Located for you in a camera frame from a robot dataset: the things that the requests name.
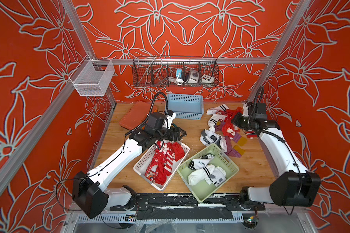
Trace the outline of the red santa sock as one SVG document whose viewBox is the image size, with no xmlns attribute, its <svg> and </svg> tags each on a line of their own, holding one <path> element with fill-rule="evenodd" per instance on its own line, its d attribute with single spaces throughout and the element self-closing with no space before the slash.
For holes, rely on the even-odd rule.
<svg viewBox="0 0 350 233">
<path fill-rule="evenodd" d="M 155 144 L 155 154 L 146 169 L 145 177 L 152 183 L 164 185 L 167 176 L 164 174 L 165 155 L 162 149 L 163 143 L 157 141 Z"/>
<path fill-rule="evenodd" d="M 235 137 L 237 133 L 240 132 L 240 129 L 232 123 L 232 120 L 237 115 L 241 113 L 240 107 L 235 110 L 227 109 L 225 113 L 224 126 L 222 127 L 222 132 L 224 136 L 228 136 L 231 139 Z"/>
</svg>

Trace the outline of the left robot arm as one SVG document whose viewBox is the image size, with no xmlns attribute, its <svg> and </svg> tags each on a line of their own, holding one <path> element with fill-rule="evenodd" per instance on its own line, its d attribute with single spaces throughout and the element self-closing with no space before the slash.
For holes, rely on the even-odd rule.
<svg viewBox="0 0 350 233">
<path fill-rule="evenodd" d="M 152 132 L 138 129 L 131 133 L 113 155 L 87 173 L 79 172 L 73 179 L 72 199 L 89 217 L 97 217 L 108 204 L 110 197 L 105 190 L 119 172 L 133 159 L 155 145 L 157 141 L 180 141 L 187 135 L 180 127 L 162 128 Z"/>
</svg>

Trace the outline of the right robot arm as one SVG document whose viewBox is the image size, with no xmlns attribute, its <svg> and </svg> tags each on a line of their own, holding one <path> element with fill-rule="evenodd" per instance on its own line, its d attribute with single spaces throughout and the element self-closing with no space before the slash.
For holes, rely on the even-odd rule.
<svg viewBox="0 0 350 233">
<path fill-rule="evenodd" d="M 278 123 L 263 118 L 252 120 L 242 113 L 237 113 L 232 123 L 240 129 L 257 134 L 276 178 L 267 187 L 243 187 L 239 204 L 247 209 L 259 203 L 277 206 L 312 206 L 321 185 L 321 178 L 318 174 L 310 172 L 295 156 L 284 139 Z"/>
</svg>

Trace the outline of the red white striped sock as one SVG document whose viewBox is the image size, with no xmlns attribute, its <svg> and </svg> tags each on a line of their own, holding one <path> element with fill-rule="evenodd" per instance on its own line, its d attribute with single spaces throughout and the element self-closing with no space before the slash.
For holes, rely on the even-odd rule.
<svg viewBox="0 0 350 233">
<path fill-rule="evenodd" d="M 164 150 L 164 155 L 166 157 L 165 165 L 164 165 L 164 174 L 166 176 L 170 176 L 172 174 L 173 163 L 174 163 L 174 156 L 175 156 L 175 153 L 173 151 L 172 143 L 171 142 L 167 142 L 163 146 L 163 150 Z"/>
</svg>

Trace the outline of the red christmas sock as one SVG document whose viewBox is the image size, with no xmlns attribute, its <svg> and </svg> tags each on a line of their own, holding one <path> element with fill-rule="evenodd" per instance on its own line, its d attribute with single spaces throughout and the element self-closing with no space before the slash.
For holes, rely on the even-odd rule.
<svg viewBox="0 0 350 233">
<path fill-rule="evenodd" d="M 172 150 L 175 154 L 175 161 L 176 162 L 181 160 L 185 156 L 185 152 L 184 152 L 182 146 L 177 142 L 172 143 Z"/>
</svg>

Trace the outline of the white sock black stripes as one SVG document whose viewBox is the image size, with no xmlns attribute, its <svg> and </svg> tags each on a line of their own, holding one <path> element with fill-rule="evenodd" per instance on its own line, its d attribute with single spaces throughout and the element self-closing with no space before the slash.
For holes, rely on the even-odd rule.
<svg viewBox="0 0 350 233">
<path fill-rule="evenodd" d="M 208 169 L 213 169 L 214 167 L 215 167 L 214 165 L 207 165 L 206 166 L 206 168 L 208 168 Z M 202 180 L 205 181 L 206 177 L 207 177 L 207 175 L 206 175 L 204 168 L 195 170 L 188 176 L 188 184 L 191 186 L 196 185 Z"/>
</svg>

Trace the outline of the white grey sport sock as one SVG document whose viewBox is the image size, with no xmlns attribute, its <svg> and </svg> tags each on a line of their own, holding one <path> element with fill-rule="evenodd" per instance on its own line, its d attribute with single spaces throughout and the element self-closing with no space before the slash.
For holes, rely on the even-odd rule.
<svg viewBox="0 0 350 233">
<path fill-rule="evenodd" d="M 227 143 L 225 138 L 219 134 L 216 134 L 215 132 L 203 130 L 201 132 L 200 141 L 205 146 L 216 144 L 224 152 L 227 152 Z"/>
<path fill-rule="evenodd" d="M 188 168 L 191 170 L 198 170 L 206 167 L 210 161 L 212 161 L 215 158 L 212 154 L 206 154 L 201 156 L 200 158 L 192 159 L 191 162 L 188 165 Z"/>
</svg>

